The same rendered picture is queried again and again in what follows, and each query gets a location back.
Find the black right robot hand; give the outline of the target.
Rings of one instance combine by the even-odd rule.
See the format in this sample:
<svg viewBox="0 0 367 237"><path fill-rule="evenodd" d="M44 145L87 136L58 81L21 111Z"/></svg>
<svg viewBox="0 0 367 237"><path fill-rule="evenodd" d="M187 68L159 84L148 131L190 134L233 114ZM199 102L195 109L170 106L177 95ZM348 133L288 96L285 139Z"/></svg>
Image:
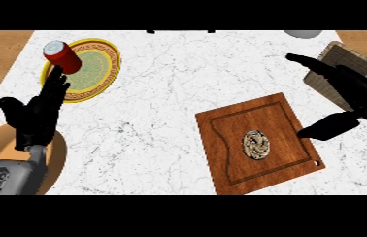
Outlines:
<svg viewBox="0 0 367 237"><path fill-rule="evenodd" d="M286 59L324 77L352 108L351 112L330 114L296 133L298 138L327 141L355 128L360 119L367 119L367 78L347 66L333 67L308 56L289 53Z"/></svg>

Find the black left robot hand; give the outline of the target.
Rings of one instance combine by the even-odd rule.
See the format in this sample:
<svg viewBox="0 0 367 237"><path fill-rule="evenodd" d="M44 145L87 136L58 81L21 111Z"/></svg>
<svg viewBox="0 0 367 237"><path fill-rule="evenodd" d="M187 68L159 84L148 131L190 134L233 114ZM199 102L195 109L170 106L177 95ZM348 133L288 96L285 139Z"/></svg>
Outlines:
<svg viewBox="0 0 367 237"><path fill-rule="evenodd" d="M69 86L64 69L55 66L40 94L27 104L15 97L0 98L6 122L16 130L18 151L25 151L34 145L47 146L52 142Z"/></svg>

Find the brown wooden cutting board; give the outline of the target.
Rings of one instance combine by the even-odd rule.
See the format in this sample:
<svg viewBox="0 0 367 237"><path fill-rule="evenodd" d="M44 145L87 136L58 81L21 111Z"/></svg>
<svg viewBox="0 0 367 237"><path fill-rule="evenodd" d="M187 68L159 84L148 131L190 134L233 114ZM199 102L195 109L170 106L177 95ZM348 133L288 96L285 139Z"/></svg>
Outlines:
<svg viewBox="0 0 367 237"><path fill-rule="evenodd" d="M196 115L215 192L246 194L326 168L277 93Z"/></svg>

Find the swirled cupcake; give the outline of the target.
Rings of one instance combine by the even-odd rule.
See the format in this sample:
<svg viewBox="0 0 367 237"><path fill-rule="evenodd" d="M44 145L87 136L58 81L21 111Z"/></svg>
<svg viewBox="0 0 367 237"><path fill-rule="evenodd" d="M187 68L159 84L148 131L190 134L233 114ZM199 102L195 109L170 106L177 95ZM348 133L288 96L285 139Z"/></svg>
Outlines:
<svg viewBox="0 0 367 237"><path fill-rule="evenodd" d="M245 155L255 159L264 159L270 154L270 140L260 130L246 132L242 138L242 148Z"/></svg>

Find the grey round object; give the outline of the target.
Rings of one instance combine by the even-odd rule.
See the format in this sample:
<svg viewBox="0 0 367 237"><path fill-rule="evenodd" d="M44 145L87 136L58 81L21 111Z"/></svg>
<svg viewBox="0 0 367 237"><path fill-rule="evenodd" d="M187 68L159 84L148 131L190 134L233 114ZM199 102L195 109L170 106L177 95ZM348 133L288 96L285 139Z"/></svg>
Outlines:
<svg viewBox="0 0 367 237"><path fill-rule="evenodd" d="M321 34L321 30L286 30L286 33L299 39L311 39Z"/></svg>

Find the yellow patterned plate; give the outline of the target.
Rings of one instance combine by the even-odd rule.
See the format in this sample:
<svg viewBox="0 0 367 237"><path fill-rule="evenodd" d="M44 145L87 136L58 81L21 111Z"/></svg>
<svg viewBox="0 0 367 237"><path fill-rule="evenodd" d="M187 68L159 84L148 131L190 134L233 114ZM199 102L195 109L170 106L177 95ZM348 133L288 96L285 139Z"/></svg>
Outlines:
<svg viewBox="0 0 367 237"><path fill-rule="evenodd" d="M52 41L43 48L43 54L52 57L65 51L72 51L81 61L78 71L66 75L71 87L65 102L77 103L93 98L112 84L120 74L122 59L117 46L99 38L86 38L69 44Z"/></svg>

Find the red can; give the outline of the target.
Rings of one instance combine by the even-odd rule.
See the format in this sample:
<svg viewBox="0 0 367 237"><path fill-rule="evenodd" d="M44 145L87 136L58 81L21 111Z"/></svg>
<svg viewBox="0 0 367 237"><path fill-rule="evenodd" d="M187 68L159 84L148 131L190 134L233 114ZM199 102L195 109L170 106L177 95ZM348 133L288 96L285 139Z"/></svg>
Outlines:
<svg viewBox="0 0 367 237"><path fill-rule="evenodd" d="M66 75L72 75L81 68L81 60L65 42L49 42L43 47L43 55L53 65L62 67Z"/></svg>

